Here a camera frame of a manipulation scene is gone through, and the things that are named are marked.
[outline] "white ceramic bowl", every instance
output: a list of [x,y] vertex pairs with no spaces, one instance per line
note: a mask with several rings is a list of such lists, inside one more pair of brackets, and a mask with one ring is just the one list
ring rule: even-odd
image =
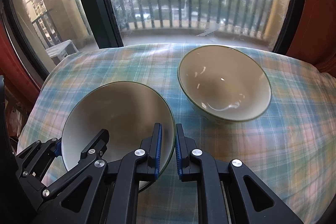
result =
[[267,109],[272,96],[263,69],[246,54],[225,46],[193,49],[180,62],[177,76],[185,95],[210,119],[254,119]]
[[[113,82],[87,94],[71,111],[62,134],[62,157],[67,170],[77,165],[80,153],[102,129],[110,139],[103,159],[120,160],[140,147],[142,139],[162,124],[160,174],[175,146],[175,121],[169,105],[149,86],[136,82]],[[148,182],[140,182],[142,189]]]

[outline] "table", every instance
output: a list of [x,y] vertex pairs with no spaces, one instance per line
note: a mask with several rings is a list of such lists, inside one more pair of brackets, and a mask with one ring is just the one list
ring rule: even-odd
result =
[[[95,88],[113,81],[137,81],[167,100],[175,121],[200,149],[219,160],[242,160],[304,223],[315,223],[336,193],[336,79],[294,58],[234,47],[264,69],[272,100],[255,120],[214,124],[192,109],[177,81],[180,60],[197,46],[144,44],[67,56],[46,79],[18,152],[38,139],[60,138],[71,110]],[[43,182],[49,185],[64,173],[57,158]],[[197,220],[196,183],[179,181],[174,154],[159,180],[139,194],[137,223]]]

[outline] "balcony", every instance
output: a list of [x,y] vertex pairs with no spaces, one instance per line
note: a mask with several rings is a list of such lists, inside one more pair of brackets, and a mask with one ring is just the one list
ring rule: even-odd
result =
[[274,0],[111,2],[124,45],[139,44],[139,41],[199,41],[267,50],[271,43],[267,31]]

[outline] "silver bolt head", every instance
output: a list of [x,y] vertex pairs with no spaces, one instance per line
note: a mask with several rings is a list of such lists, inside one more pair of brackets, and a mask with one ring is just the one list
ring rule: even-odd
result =
[[235,166],[235,167],[241,167],[242,166],[242,161],[241,160],[238,160],[238,159],[235,159],[232,161],[232,165]]
[[42,192],[42,195],[43,196],[48,196],[50,194],[49,190],[48,189],[45,189],[43,192]]
[[135,150],[134,154],[136,156],[143,156],[143,155],[145,155],[145,150],[143,150],[143,149]]
[[94,162],[95,167],[103,167],[105,165],[105,162],[103,160],[96,160]]
[[203,152],[201,149],[194,149],[191,153],[193,153],[194,156],[200,156]]

